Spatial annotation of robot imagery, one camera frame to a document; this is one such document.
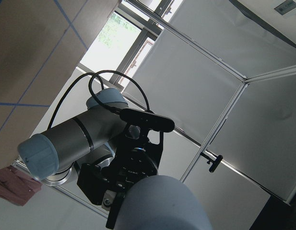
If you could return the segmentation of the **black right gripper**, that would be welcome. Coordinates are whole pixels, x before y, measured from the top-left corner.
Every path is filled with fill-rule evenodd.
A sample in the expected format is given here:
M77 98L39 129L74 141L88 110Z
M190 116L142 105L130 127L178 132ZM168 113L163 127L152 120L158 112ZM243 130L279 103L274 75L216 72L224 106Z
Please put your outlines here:
M124 196L138 181L158 174L164 134L159 133L158 144L151 143L147 135L121 134L116 155L108 166L82 164L77 185L92 204L111 208L118 196Z

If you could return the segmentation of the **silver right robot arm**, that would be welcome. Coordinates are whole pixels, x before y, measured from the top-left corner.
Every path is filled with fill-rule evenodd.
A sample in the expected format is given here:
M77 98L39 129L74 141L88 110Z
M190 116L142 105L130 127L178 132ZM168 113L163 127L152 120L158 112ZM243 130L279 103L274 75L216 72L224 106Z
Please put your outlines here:
M151 143L148 133L163 134L166 120L131 108L114 88L101 90L86 105L83 113L32 135L18 152L39 181L77 165L81 191L92 204L110 208L138 181L158 174L163 144Z

